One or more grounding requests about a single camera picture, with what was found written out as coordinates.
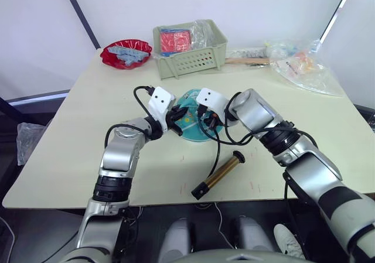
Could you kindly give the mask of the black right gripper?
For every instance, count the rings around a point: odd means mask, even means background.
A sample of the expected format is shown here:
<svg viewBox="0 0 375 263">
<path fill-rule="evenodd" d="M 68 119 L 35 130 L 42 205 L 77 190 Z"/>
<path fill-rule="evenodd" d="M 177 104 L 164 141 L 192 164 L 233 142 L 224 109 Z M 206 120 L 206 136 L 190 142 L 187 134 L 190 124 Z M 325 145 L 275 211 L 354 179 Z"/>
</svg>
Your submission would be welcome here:
<svg viewBox="0 0 375 263">
<path fill-rule="evenodd" d="M 206 106 L 202 104 L 199 104 L 197 108 L 197 120 L 203 121 L 208 129 L 220 126 L 219 116 L 215 112 L 210 111 Z"/>
</svg>

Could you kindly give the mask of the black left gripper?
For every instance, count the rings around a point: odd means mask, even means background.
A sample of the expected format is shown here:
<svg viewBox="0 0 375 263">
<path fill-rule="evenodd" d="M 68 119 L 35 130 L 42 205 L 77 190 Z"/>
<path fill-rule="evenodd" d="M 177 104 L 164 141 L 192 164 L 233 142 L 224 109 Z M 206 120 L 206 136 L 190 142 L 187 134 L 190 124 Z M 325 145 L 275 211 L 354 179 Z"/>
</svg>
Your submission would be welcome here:
<svg viewBox="0 0 375 263">
<path fill-rule="evenodd" d="M 187 113 L 187 111 L 188 111 L 188 107 L 179 107 L 179 108 L 178 106 L 172 107 L 171 110 L 169 110 L 166 114 L 166 124 L 167 124 L 168 130 L 173 131 L 178 136 L 182 136 L 183 131 L 181 127 L 175 124 L 175 115 L 177 118 L 183 118 L 185 114 Z"/>
</svg>

